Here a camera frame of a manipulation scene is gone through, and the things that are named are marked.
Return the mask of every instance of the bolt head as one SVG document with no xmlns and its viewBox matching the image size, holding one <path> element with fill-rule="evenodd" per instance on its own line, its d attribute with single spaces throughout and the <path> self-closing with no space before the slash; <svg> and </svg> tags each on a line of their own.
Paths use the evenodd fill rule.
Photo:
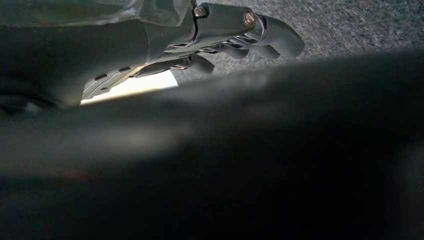
<svg viewBox="0 0 424 240">
<path fill-rule="evenodd" d="M 206 18 L 208 16 L 208 11 L 201 6 L 196 7 L 193 12 L 196 18 Z"/>
<path fill-rule="evenodd" d="M 255 15 L 255 13 L 252 10 L 250 10 L 250 9 L 247 9 L 246 11 L 244 11 L 243 22 L 249 28 L 254 27 L 255 24 L 256 24 L 256 15 Z"/>
</svg>

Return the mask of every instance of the gray carpet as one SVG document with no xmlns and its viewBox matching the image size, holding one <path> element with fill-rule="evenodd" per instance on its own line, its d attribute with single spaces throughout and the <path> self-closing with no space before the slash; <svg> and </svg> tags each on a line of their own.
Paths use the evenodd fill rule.
<svg viewBox="0 0 424 240">
<path fill-rule="evenodd" d="M 296 59 L 264 59 L 251 52 L 243 60 L 224 53 L 203 55 L 216 65 L 214 75 L 369 51 L 424 48 L 422 0 L 198 0 L 246 6 L 288 23 L 306 43 Z M 208 76 L 173 72 L 184 84 Z"/>
</svg>

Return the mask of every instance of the plastic cover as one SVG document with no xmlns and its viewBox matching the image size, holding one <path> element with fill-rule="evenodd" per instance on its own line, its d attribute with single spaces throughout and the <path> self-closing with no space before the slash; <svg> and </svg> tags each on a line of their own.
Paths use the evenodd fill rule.
<svg viewBox="0 0 424 240">
<path fill-rule="evenodd" d="M 191 0 L 1 0 L 0 25 L 83 26 L 139 19 L 179 26 L 190 4 Z"/>
</svg>

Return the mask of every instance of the blurred dark object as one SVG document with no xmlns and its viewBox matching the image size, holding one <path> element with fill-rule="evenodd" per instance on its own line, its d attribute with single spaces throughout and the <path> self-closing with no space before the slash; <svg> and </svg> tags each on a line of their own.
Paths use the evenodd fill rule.
<svg viewBox="0 0 424 240">
<path fill-rule="evenodd" d="M 341 58 L 7 118 L 0 235 L 423 239 L 423 66 Z"/>
</svg>

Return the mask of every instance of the robotic hand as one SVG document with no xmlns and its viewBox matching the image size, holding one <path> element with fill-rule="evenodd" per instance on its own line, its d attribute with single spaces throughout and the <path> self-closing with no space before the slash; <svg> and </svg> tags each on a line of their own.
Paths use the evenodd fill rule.
<svg viewBox="0 0 424 240">
<path fill-rule="evenodd" d="M 11 113 L 28 104 L 77 106 L 130 77 L 188 68 L 211 73 L 214 65 L 198 53 L 242 59 L 254 50 L 276 59 L 304 49 L 286 23 L 247 7 L 191 1 L 181 16 L 177 25 L 113 18 L 54 26 L 15 26 L 0 17 L 0 106 Z"/>
</svg>

